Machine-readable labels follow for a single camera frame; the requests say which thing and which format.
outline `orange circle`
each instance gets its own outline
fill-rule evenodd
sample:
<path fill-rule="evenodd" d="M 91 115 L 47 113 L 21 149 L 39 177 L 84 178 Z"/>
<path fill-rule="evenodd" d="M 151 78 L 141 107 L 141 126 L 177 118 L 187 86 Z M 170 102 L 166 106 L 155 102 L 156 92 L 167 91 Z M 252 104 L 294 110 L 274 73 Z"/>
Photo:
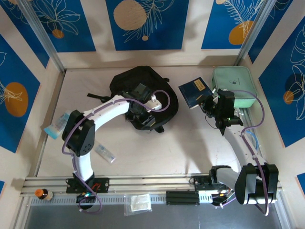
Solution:
<path fill-rule="evenodd" d="M 226 0 L 216 0 L 216 4 L 221 5 L 224 4 Z"/>
<path fill-rule="evenodd" d="M 114 9 L 115 23 L 122 30 L 136 30 L 142 27 L 147 15 L 143 6 L 135 0 L 123 0 Z"/>
<path fill-rule="evenodd" d="M 42 190 L 42 189 L 37 189 L 37 190 L 35 191 L 35 196 L 41 197 L 42 195 L 43 195 L 43 190 Z"/>
<path fill-rule="evenodd" d="M 294 101 L 294 94 L 291 91 L 286 91 L 284 94 L 284 102 L 291 104 Z"/>
<path fill-rule="evenodd" d="M 15 5 L 17 5 L 17 1 L 16 0 L 8 0 L 10 3 L 13 3 Z"/>
<path fill-rule="evenodd" d="M 54 37 L 56 37 L 56 38 L 58 38 L 58 39 L 63 38 L 63 32 L 60 31 L 60 30 L 58 30 L 58 29 L 54 29 L 54 30 L 52 31 L 52 34 L 53 34 Z"/>
<path fill-rule="evenodd" d="M 142 36 L 143 41 L 148 41 L 148 36 Z"/>
<path fill-rule="evenodd" d="M 242 24 L 236 25 L 229 34 L 229 42 L 231 44 L 242 44 L 253 24 L 253 21 L 245 21 Z"/>
<path fill-rule="evenodd" d="M 9 83 L 5 89 L 9 91 L 6 92 L 6 94 L 9 96 L 4 101 L 7 111 L 15 117 L 24 116 L 29 103 L 28 93 L 25 87 L 20 83 L 12 82 Z M 10 93 L 22 94 L 18 96 L 19 99 L 15 99 L 14 97 L 10 96 Z"/>

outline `black backpack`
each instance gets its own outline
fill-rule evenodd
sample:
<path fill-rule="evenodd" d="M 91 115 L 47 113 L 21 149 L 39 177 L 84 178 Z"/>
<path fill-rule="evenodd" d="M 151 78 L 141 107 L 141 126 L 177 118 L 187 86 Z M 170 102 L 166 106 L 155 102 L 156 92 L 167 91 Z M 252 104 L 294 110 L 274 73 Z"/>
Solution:
<path fill-rule="evenodd" d="M 142 125 L 140 122 L 136 121 L 133 117 L 133 114 L 127 112 L 126 119 L 129 120 L 134 128 L 137 130 L 156 130 L 158 133 L 163 133 L 164 129 L 162 125 L 167 123 L 175 116 L 178 112 L 178 99 L 167 83 L 169 79 L 162 78 L 158 73 L 156 73 L 151 67 L 149 66 L 138 66 L 133 69 L 130 69 L 124 73 L 116 75 L 110 83 L 110 91 L 111 97 L 107 96 L 96 96 L 93 94 L 88 94 L 89 97 L 98 98 L 103 103 L 109 101 L 117 94 L 122 94 L 122 92 L 130 92 L 133 91 L 139 84 L 143 84 L 148 87 L 151 92 L 156 90 L 164 90 L 170 96 L 170 105 L 169 107 L 163 112 L 151 112 L 155 118 L 155 123 L 151 126 Z M 162 103 L 162 108 L 165 107 L 168 103 L 167 96 L 164 93 L 157 93 L 157 99 Z M 146 103 L 150 99 L 150 96 L 147 97 L 143 103 Z"/>

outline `cable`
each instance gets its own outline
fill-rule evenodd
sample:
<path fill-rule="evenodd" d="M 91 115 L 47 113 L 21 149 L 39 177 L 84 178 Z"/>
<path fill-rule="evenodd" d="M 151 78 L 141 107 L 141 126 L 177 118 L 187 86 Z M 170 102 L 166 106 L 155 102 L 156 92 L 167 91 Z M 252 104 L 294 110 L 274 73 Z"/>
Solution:
<path fill-rule="evenodd" d="M 252 133 L 251 131 L 249 131 L 249 130 L 246 130 L 246 132 L 249 133 L 250 135 L 252 135 L 252 137 L 255 139 L 255 142 L 256 142 L 255 149 L 257 149 L 257 148 L 258 148 L 258 139 L 257 139 L 256 135 L 253 134 L 253 133 Z"/>
<path fill-rule="evenodd" d="M 208 115 L 208 114 L 205 115 L 205 120 L 206 120 L 206 122 L 210 125 L 211 128 L 217 129 L 216 127 L 213 127 L 213 126 L 208 122 L 208 120 L 206 119 L 207 115 Z"/>
<path fill-rule="evenodd" d="M 76 162 L 75 162 L 75 157 L 74 157 L 74 154 L 73 153 L 70 153 L 70 152 L 66 152 L 65 151 L 65 147 L 67 146 L 68 144 L 68 141 L 70 140 L 72 134 L 74 133 L 74 131 L 83 123 L 83 121 L 85 121 L 86 119 L 89 119 L 90 117 L 94 116 L 97 112 L 105 109 L 106 107 L 108 106 L 111 106 L 113 104 L 116 104 L 116 103 L 119 103 L 119 102 L 124 102 L 124 101 L 131 101 L 131 102 L 135 102 L 135 103 L 138 103 L 139 105 L 145 107 L 146 109 L 148 110 L 151 110 L 152 112 L 163 112 L 165 111 L 169 106 L 170 106 L 170 103 L 171 103 L 171 99 L 170 99 L 170 96 L 169 94 L 166 92 L 166 91 L 163 91 L 163 90 L 156 90 L 153 92 L 153 95 L 157 92 L 162 92 L 164 94 L 166 94 L 167 96 L 167 99 L 168 99 L 168 102 L 167 102 L 167 105 L 165 108 L 163 109 L 160 109 L 160 110 L 154 110 L 154 109 L 151 109 L 150 107 L 142 104 L 141 102 L 139 102 L 138 100 L 135 100 L 135 99 L 131 99 L 131 98 L 124 98 L 124 99 L 118 99 L 118 100 L 115 100 L 113 101 L 112 103 L 108 103 L 108 104 L 105 104 L 104 106 L 101 106 L 99 107 L 98 109 L 94 110 L 92 113 L 88 114 L 87 116 L 85 116 L 84 118 L 82 118 L 73 128 L 72 130 L 70 131 L 70 133 L 67 135 L 66 137 L 66 140 L 64 141 L 64 144 L 61 148 L 61 152 L 65 155 L 70 155 L 72 157 L 72 164 L 73 164 L 73 169 L 74 169 L 74 174 L 76 175 L 76 177 L 82 182 L 82 184 L 97 198 L 99 204 L 100 204 L 100 208 L 97 210 L 97 211 L 93 211 L 93 212 L 87 212 L 87 211 L 83 211 L 82 209 L 80 209 L 80 211 L 84 212 L 84 213 L 89 213 L 89 214 L 96 214 L 96 213 L 99 213 L 102 209 L 102 199 L 97 195 L 97 193 L 95 193 L 87 184 L 85 181 L 83 181 L 82 178 L 80 178 L 79 174 L 78 174 L 78 171 L 77 171 L 77 167 L 76 167 Z"/>
<path fill-rule="evenodd" d="M 265 216 L 267 216 L 269 214 L 269 203 L 268 203 L 268 190 L 267 190 L 267 183 L 266 183 L 266 179 L 265 179 L 265 176 L 264 176 L 264 172 L 263 172 L 263 168 L 260 164 L 260 162 L 258 161 L 257 159 L 257 156 L 255 155 L 255 152 L 253 151 L 253 149 L 251 148 L 250 144 L 248 143 L 248 141 L 246 140 L 246 138 L 244 137 L 244 133 L 246 130 L 249 130 L 249 129 L 253 129 L 253 128 L 256 128 L 258 126 L 260 126 L 264 119 L 265 119 L 265 110 L 264 110 L 264 106 L 263 106 L 263 103 L 260 101 L 260 99 L 253 93 L 251 92 L 248 92 L 248 91 L 244 91 L 244 90 L 234 90 L 232 92 L 244 92 L 244 93 L 248 93 L 250 94 L 251 96 L 253 96 L 260 104 L 261 108 L 262 108 L 262 112 L 263 112 L 263 116 L 262 116 L 262 120 L 259 124 L 257 125 L 253 125 L 253 126 L 249 126 L 249 127 L 245 127 L 242 131 L 241 131 L 241 137 L 244 141 L 244 143 L 247 145 L 247 147 L 249 148 L 252 156 L 253 156 L 253 159 L 255 160 L 258 168 L 259 168 L 259 171 L 260 171 L 260 174 L 261 174 L 261 177 L 262 177 L 262 182 L 263 182 L 263 189 L 264 189 L 264 197 L 265 197 L 265 211 L 263 211 L 261 209 L 260 206 L 258 206 L 257 204 L 255 205 Z"/>
<path fill-rule="evenodd" d="M 215 208 L 223 208 L 224 206 L 228 205 L 229 203 L 233 202 L 234 200 L 236 200 L 236 197 L 234 197 L 233 199 L 231 199 L 230 201 L 221 204 L 221 206 L 215 206 Z"/>
<path fill-rule="evenodd" d="M 199 185 L 199 184 L 200 184 L 200 183 L 195 184 L 194 182 L 192 183 L 192 182 L 191 182 L 191 179 L 194 179 L 194 177 L 191 177 L 191 178 L 189 179 L 190 185 L 196 186 L 196 185 Z"/>

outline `small bottle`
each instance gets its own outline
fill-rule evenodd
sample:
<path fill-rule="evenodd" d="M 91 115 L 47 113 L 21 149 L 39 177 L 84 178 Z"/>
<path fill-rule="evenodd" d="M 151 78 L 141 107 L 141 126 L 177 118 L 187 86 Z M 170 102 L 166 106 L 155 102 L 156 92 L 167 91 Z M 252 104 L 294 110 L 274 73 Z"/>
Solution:
<path fill-rule="evenodd" d="M 45 199 L 45 200 L 51 200 L 53 198 L 53 193 L 49 190 L 44 189 L 37 189 L 35 191 L 35 196 L 38 197 L 38 199 Z"/>

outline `light blue box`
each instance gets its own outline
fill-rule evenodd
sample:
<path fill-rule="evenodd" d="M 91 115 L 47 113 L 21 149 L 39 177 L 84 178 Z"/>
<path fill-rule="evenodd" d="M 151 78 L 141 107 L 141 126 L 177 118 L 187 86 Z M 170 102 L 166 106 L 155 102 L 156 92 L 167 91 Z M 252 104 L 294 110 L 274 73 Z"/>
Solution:
<path fill-rule="evenodd" d="M 228 91 L 244 90 L 257 96 L 250 71 L 242 66 L 219 66 L 213 71 L 212 88 Z M 235 93 L 234 107 L 248 108 L 256 101 L 253 96 L 244 92 Z"/>

